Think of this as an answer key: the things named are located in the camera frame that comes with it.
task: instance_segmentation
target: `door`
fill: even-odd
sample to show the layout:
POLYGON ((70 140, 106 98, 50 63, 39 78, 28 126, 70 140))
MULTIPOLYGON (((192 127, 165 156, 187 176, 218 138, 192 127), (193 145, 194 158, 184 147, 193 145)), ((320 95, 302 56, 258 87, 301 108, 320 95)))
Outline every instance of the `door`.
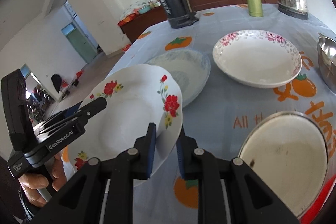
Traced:
POLYGON ((62 29, 62 32, 86 63, 90 63, 90 61, 97 55, 97 50, 94 49, 87 38, 74 24, 69 24, 62 29))

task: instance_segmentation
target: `white plate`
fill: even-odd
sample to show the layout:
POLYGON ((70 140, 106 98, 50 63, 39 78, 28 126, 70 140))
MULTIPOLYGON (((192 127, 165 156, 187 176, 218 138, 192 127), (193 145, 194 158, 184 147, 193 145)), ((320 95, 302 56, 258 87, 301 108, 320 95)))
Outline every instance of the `white plate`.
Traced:
POLYGON ((85 126, 86 132, 68 146, 74 170, 92 157, 115 158, 133 147, 135 140, 146 134, 148 124, 154 122, 157 140, 152 174, 155 173, 173 149, 182 128, 179 85, 165 69, 141 64, 110 75, 80 107, 99 96, 106 98, 106 109, 92 117, 85 126))
POLYGON ((210 74, 209 57, 191 49, 171 50, 146 64, 157 65, 169 71, 181 88, 183 107, 201 93, 210 74))
POLYGON ((212 51, 216 65, 228 76, 256 88, 276 88, 300 72, 297 48, 272 32, 244 30, 222 37, 212 51))
POLYGON ((319 195, 329 160, 318 125, 294 111, 264 119, 247 137, 238 157, 298 218, 319 195))

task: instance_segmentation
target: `pink floral bowl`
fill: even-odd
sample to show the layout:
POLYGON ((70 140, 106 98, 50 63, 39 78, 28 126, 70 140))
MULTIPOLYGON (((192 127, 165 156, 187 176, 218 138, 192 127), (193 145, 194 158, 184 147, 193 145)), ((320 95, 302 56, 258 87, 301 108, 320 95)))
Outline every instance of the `pink floral bowl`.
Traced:
POLYGON ((276 88, 300 72, 298 49, 284 37, 262 30, 243 30, 222 37, 213 48, 216 65, 229 77, 256 88, 276 88))
POLYGON ((148 124, 157 126, 152 174, 173 149, 182 128, 182 92, 170 73, 146 64, 121 69, 98 84, 80 107, 98 97, 107 100, 106 108, 92 117, 86 132, 68 146, 75 172, 89 158, 115 158, 133 147, 146 134, 148 124))

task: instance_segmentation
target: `human hand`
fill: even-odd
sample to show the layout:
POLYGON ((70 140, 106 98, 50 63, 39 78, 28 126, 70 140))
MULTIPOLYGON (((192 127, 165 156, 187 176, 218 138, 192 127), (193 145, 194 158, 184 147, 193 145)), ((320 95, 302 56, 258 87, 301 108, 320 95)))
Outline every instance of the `human hand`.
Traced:
MULTIPOLYGON (((60 153, 57 153, 54 157, 55 162, 51 170, 52 176, 54 177, 52 186, 56 191, 58 191, 67 182, 67 178, 64 173, 63 162, 61 160, 60 153)), ((49 184, 47 178, 44 175, 25 173, 19 177, 19 182, 26 194, 28 201, 31 204, 40 208, 46 205, 47 202, 37 190, 43 189, 49 184)))

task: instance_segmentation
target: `wooden sideboard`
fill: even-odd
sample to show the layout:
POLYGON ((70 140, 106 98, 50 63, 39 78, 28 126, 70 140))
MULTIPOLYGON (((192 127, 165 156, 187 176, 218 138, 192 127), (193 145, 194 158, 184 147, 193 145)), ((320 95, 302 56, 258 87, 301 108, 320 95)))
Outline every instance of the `wooden sideboard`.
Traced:
MULTIPOLYGON (((261 0, 261 2, 278 3, 278 0, 261 0)), ((247 0, 190 0, 190 4, 195 11, 246 3, 247 0)), ((159 6, 143 15, 137 16, 120 28, 133 43, 148 27, 165 20, 167 20, 167 15, 162 6, 159 6)))

